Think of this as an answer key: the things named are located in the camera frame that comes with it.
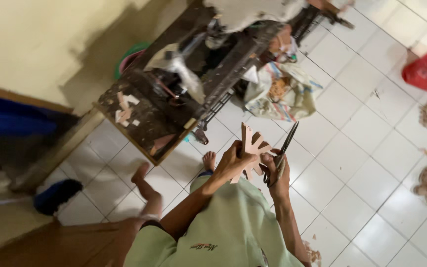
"wall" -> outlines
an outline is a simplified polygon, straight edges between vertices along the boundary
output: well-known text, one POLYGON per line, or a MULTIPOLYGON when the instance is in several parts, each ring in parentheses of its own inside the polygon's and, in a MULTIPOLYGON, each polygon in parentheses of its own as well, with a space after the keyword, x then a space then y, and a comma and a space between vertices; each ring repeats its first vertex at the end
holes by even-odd
POLYGON ((0 246, 52 220, 37 213, 31 200, 0 205, 0 246))
POLYGON ((186 6, 186 0, 0 0, 0 88, 84 113, 111 84, 121 55, 153 40, 186 6), (111 40, 100 40, 107 31, 111 40), (94 59, 93 45, 103 60, 94 59))

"child's foot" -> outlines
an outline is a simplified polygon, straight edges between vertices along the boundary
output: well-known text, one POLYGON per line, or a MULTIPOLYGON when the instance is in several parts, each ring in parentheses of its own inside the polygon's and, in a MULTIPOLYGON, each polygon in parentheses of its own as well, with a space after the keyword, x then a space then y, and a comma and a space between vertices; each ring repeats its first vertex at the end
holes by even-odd
POLYGON ((138 170, 136 171, 136 173, 131 178, 131 182, 136 183, 137 181, 139 181, 139 179, 144 179, 144 176, 146 176, 148 169, 149 169, 149 163, 143 162, 141 166, 138 168, 138 170))
POLYGON ((204 161, 205 170, 214 170, 215 169, 215 152, 209 151, 202 157, 202 161, 204 161))

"leg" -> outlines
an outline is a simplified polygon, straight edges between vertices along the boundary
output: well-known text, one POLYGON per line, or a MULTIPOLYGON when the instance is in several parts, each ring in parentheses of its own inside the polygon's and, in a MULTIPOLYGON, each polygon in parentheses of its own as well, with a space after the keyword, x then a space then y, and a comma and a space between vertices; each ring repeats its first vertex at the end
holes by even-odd
POLYGON ((215 170, 215 157, 217 154, 215 152, 209 151, 202 157, 202 161, 204 162, 205 172, 199 174, 200 176, 212 175, 215 170))
POLYGON ((146 206, 141 211, 141 216, 145 214, 155 214, 161 218, 162 196, 144 180, 144 176, 148 172, 148 169, 149 163, 143 163, 133 175, 131 181, 138 186, 141 196, 147 200, 146 206))
POLYGON ((154 214, 157 216, 157 219, 161 218, 162 196, 144 180, 144 176, 148 172, 148 169, 149 163, 143 163, 131 178, 131 181, 138 186, 139 192, 148 202, 141 211, 141 218, 133 217, 120 222, 119 234, 115 240, 117 252, 114 255, 112 267, 123 267, 126 255, 133 244, 134 238, 138 234, 143 223, 146 222, 146 219, 142 218, 142 216, 154 214))

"hand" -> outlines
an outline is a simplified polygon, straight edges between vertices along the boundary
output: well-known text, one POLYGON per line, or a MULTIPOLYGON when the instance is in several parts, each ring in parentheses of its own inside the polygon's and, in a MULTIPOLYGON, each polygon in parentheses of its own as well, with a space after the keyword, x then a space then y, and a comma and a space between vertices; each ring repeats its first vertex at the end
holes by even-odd
POLYGON ((241 141, 236 140, 232 146, 223 153, 222 159, 218 163, 218 166, 210 179, 215 181, 216 184, 222 186, 228 180, 239 176, 246 165, 258 159, 258 156, 253 154, 245 154, 240 159, 237 157, 237 155, 240 154, 240 151, 241 141))
MULTIPOLYGON (((277 155, 279 152, 281 152, 281 150, 275 148, 272 149, 271 152, 277 155)), ((270 187, 270 195, 273 198, 289 197, 289 164, 286 155, 284 155, 284 161, 285 166, 281 179, 279 179, 279 181, 270 187)), ((266 166, 265 169, 264 166, 260 165, 262 169, 270 174, 270 182, 275 182, 278 179, 278 170, 276 169, 276 165, 274 163, 274 157, 269 153, 261 154, 261 163, 266 166)))

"blue cloth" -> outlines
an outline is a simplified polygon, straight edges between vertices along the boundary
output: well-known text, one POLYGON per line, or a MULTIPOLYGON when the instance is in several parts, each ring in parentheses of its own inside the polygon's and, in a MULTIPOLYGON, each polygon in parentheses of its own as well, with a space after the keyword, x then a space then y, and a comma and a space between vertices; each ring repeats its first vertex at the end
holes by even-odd
POLYGON ((199 174, 199 176, 197 176, 197 178, 199 178, 201 176, 212 175, 212 174, 213 174, 212 170, 206 170, 205 172, 199 174))
POLYGON ((0 99, 0 135, 50 134, 56 127, 39 108, 0 99))

